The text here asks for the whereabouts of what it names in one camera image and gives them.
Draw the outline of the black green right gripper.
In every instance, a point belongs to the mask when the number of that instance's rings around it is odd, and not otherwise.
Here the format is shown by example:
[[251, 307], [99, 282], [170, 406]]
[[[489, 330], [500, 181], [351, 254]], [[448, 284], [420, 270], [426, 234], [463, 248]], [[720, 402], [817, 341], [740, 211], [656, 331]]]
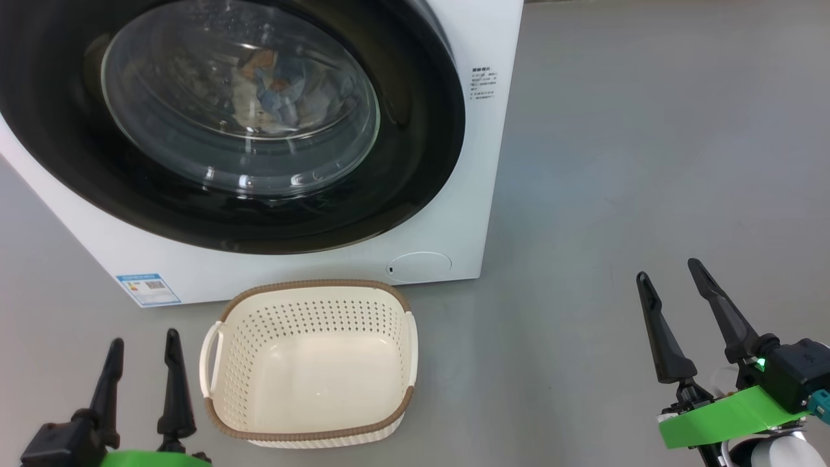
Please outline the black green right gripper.
[[[698, 258], [688, 269], [702, 298], [709, 302], [724, 338], [724, 355], [730, 364], [753, 357], [759, 339], [728, 294]], [[662, 301], [646, 272], [635, 278], [652, 352], [656, 379], [673, 384], [697, 375], [696, 365], [685, 357], [662, 314]], [[773, 336], [762, 338], [755, 363], [745, 366], [749, 387], [723, 397], [709, 395], [698, 385], [684, 383], [681, 399], [658, 423], [667, 449], [696, 448], [735, 440], [783, 427], [806, 416], [828, 423], [828, 346], [803, 338], [780, 344]]]

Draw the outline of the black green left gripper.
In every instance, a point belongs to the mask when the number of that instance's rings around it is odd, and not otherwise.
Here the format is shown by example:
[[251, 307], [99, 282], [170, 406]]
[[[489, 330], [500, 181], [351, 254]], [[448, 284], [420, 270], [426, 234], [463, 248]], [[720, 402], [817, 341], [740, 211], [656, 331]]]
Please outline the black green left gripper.
[[211, 466], [204, 453], [191, 455], [182, 443], [198, 431], [179, 333], [165, 338], [168, 368], [163, 413], [157, 423], [162, 444], [157, 450], [116, 450], [118, 384], [123, 375], [125, 343], [115, 338], [104, 361], [89, 409], [75, 411], [70, 422], [45, 424], [20, 457], [21, 466]]

